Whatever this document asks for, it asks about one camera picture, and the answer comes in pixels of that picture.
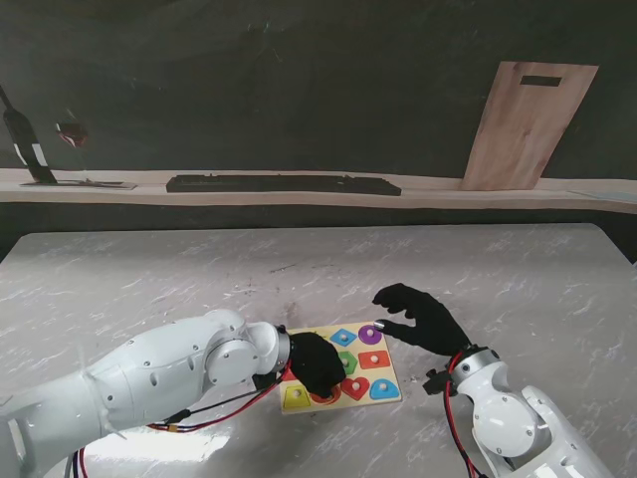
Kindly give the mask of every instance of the black glove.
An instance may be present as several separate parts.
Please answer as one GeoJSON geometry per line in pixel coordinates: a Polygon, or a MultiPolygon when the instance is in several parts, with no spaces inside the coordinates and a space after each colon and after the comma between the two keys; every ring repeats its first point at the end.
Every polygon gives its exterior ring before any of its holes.
{"type": "Polygon", "coordinates": [[[404,284],[381,289],[373,303],[381,305],[389,314],[405,311],[407,319],[415,319],[416,327],[377,321],[382,332],[411,346],[419,346],[439,356],[452,357],[471,345],[469,338],[445,306],[426,292],[404,284]]]}
{"type": "Polygon", "coordinates": [[[312,332],[290,336],[292,373],[321,398],[330,398],[331,390],[345,380],[345,370],[332,344],[312,332]]]}

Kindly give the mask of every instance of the wooden puzzle board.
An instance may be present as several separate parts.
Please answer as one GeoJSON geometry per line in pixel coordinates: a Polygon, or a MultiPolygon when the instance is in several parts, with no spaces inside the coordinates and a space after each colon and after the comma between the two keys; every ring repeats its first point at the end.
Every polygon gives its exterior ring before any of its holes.
{"type": "Polygon", "coordinates": [[[330,342],[343,362],[346,379],[334,388],[333,399],[325,401],[308,393],[289,371],[279,385],[283,413],[331,410],[402,399],[385,337],[374,329],[371,322],[289,332],[314,332],[330,342]]]}

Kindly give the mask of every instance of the white marble surface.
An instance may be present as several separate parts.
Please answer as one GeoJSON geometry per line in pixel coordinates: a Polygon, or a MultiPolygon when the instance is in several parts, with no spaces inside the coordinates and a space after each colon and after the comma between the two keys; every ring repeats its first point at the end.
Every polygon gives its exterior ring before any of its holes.
{"type": "MultiPolygon", "coordinates": [[[[371,299],[395,282],[445,303],[474,342],[509,363],[513,384],[547,392],[617,477],[635,476],[635,271],[588,225],[26,236],[0,265],[0,393],[71,371],[79,348],[92,361],[133,335],[215,308],[289,327],[382,318],[371,299]]],[[[441,397],[421,388],[444,360],[389,342],[401,403],[281,416],[270,396],[197,434],[136,429],[128,441],[94,443],[89,474],[464,476],[441,397]]],[[[477,456],[469,404],[453,404],[477,456]]],[[[61,474],[58,466],[48,476],[61,474]]]]}

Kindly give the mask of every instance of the purple puzzle piece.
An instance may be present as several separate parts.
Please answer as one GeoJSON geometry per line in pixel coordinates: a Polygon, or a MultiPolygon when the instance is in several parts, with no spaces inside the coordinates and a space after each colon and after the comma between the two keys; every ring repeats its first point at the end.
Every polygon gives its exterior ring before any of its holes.
{"type": "Polygon", "coordinates": [[[374,326],[363,326],[358,330],[358,338],[360,341],[369,346],[378,344],[381,337],[381,333],[376,330],[374,326]]]}

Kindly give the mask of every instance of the blue puzzle piece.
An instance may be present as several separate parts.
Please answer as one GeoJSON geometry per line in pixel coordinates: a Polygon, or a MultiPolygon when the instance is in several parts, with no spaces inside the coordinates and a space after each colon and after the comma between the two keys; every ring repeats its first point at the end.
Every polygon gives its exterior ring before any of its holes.
{"type": "Polygon", "coordinates": [[[386,400],[387,398],[397,398],[400,396],[400,391],[391,381],[381,378],[371,385],[369,396],[372,400],[386,400]]]}
{"type": "Polygon", "coordinates": [[[349,344],[356,340],[356,334],[345,329],[340,329],[333,336],[329,338],[335,344],[339,344],[342,347],[347,347],[349,344]]]}

